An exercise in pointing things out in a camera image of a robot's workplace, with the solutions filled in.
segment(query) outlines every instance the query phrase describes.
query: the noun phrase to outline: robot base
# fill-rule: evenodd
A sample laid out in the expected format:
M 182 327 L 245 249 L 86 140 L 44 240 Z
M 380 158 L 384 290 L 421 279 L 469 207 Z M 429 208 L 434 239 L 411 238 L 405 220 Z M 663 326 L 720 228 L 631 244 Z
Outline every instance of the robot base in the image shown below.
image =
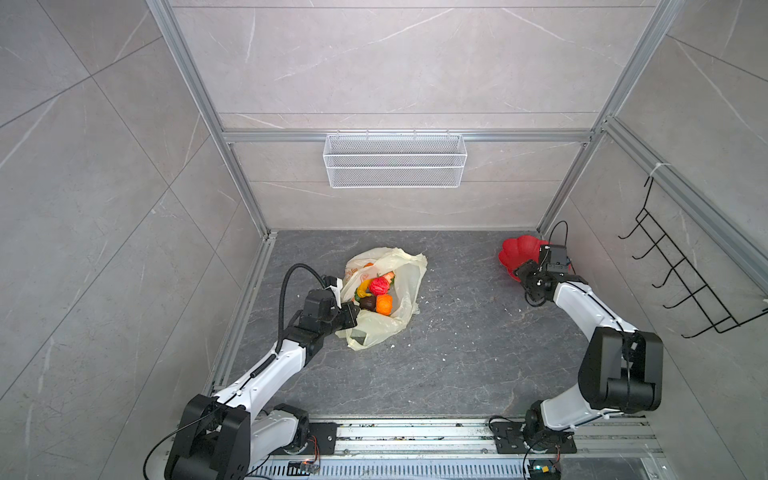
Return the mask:
M 494 435 L 497 453 L 576 453 L 571 432 L 556 432 L 541 421 L 541 401 L 525 414 L 525 422 L 510 422 L 492 417 L 488 426 Z

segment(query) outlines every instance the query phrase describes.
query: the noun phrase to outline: white wire basket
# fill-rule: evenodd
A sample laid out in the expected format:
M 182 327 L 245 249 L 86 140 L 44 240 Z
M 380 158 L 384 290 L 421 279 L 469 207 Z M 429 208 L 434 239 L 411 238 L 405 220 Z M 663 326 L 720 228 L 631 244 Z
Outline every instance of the white wire basket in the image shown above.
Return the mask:
M 460 134 L 332 134 L 323 160 L 333 188 L 458 187 L 467 149 Z

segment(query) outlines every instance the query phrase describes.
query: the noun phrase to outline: plastic bag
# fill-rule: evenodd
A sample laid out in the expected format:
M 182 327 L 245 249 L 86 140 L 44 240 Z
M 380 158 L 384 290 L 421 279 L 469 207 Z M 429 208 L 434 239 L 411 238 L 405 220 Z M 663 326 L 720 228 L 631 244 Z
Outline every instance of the plastic bag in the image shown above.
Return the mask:
M 408 255 L 399 248 L 374 248 L 352 258 L 344 270 L 341 301 L 353 300 L 355 290 L 363 280 L 395 272 L 395 282 L 389 289 L 392 313 L 386 316 L 361 310 L 357 316 L 357 327 L 340 330 L 336 335 L 346 339 L 349 348 L 363 350 L 402 332 L 411 316 L 419 312 L 416 299 L 426 271 L 427 257 L 423 254 Z

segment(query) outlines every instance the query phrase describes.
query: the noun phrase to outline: gray marble wall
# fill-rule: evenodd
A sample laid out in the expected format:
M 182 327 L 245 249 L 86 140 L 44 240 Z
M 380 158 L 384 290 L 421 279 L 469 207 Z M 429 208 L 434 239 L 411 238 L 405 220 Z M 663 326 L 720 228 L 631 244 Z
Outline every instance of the gray marble wall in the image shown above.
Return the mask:
M 764 250 L 768 250 L 766 25 L 768 2 L 762 0 L 689 0 L 619 114 Z M 609 184 L 627 179 L 623 174 L 603 178 Z M 581 202 L 580 209 L 592 210 L 595 205 L 588 207 L 588 198 L 594 197 L 587 193 L 595 188 L 591 181 L 584 180 L 571 196 Z M 766 306 L 761 301 L 766 294 L 746 280 L 677 205 L 670 201 L 658 210 L 667 221 L 667 231 L 686 247 L 737 318 L 748 318 Z M 612 223 L 587 220 L 595 233 L 603 228 L 601 223 Z M 604 241 L 609 253 L 614 243 Z M 653 296 L 647 283 L 657 273 L 638 271 L 640 267 L 626 260 L 625 253 L 617 253 L 613 260 L 626 272 L 632 290 L 638 296 Z M 645 281 L 635 287 L 630 276 Z M 690 311 L 659 310 L 653 302 L 644 307 L 661 331 L 682 332 L 683 323 L 697 318 L 691 306 L 686 306 Z M 766 339 L 766 318 L 723 335 L 664 339 L 697 401 L 750 479 L 765 478 L 768 472 Z
M 672 310 L 663 308 L 687 293 L 674 275 L 660 289 L 651 286 L 664 280 L 668 268 L 655 251 L 642 260 L 632 258 L 650 248 L 647 237 L 638 231 L 626 240 L 618 238 L 635 225 L 646 178 L 644 170 L 606 140 L 558 218 L 569 223 L 569 253 L 579 274 L 611 308 L 664 341 L 664 397 L 661 407 L 648 416 L 677 474 L 681 478 L 763 478 L 768 466 L 764 455 L 768 318 L 723 334 L 681 336 L 709 323 L 691 300 Z M 765 307 L 765 294 L 660 187 L 653 187 L 647 208 L 737 319 Z M 654 239 L 660 236 L 649 231 Z M 669 243 L 660 245 L 672 261 L 680 258 Z M 691 271 L 683 272 L 694 288 L 701 284 Z M 700 293 L 697 298 L 713 318 L 724 317 L 712 297 Z
M 619 117 L 768 249 L 768 2 L 689 0 Z
M 654 2 L 174 5 L 228 127 L 590 127 Z
M 591 128 L 655 6 L 172 3 L 230 129 Z M 468 149 L 458 189 L 342 191 L 329 188 L 322 145 L 237 145 L 268 224 L 286 229 L 531 229 L 578 152 L 576 144 Z M 387 212 L 360 218 L 361 201 Z
M 0 112 L 0 477 L 140 478 L 256 229 L 142 0 L 0 3 Z

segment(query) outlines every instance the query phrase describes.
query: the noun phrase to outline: mounting plate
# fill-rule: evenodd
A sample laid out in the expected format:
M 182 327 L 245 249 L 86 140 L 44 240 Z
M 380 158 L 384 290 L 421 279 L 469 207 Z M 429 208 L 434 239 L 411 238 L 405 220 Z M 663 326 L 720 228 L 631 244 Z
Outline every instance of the mounting plate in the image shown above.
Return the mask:
M 524 422 L 491 422 L 490 427 L 494 436 L 494 442 L 496 443 L 497 453 L 521 453 L 523 455 L 528 453 L 528 445 L 525 444 L 523 439 L 523 425 L 525 425 Z M 557 448 L 552 447 L 546 451 L 538 450 L 536 453 L 557 452 Z M 576 453 L 573 435 L 560 445 L 560 453 Z
M 333 455 L 336 450 L 336 430 L 339 428 L 338 423 L 324 422 L 315 423 L 310 422 L 309 436 L 314 435 L 317 439 L 317 447 L 320 450 L 321 455 Z M 304 452 L 311 452 L 311 449 L 304 449 Z M 277 449 L 270 455 L 289 455 L 284 449 Z

